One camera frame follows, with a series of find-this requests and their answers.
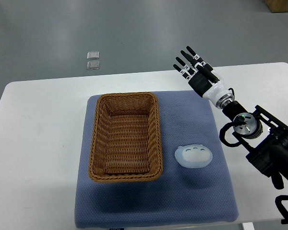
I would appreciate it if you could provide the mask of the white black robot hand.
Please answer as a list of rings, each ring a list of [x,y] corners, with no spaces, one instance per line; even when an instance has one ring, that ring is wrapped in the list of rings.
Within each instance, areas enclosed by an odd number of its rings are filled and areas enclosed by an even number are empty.
[[[229,101],[229,89],[225,88],[222,77],[190,47],[186,46],[190,53],[181,50],[180,53],[191,64],[189,67],[182,59],[176,60],[185,68],[182,70],[178,65],[173,64],[186,80],[192,89],[202,98],[209,99],[213,105],[222,105]]]

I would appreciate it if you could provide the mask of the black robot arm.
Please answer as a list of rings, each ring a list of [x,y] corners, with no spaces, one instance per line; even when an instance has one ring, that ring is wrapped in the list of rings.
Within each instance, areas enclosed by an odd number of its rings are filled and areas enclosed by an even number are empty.
[[[288,224],[288,64],[212,67],[187,47],[174,68],[214,108],[239,221]]]

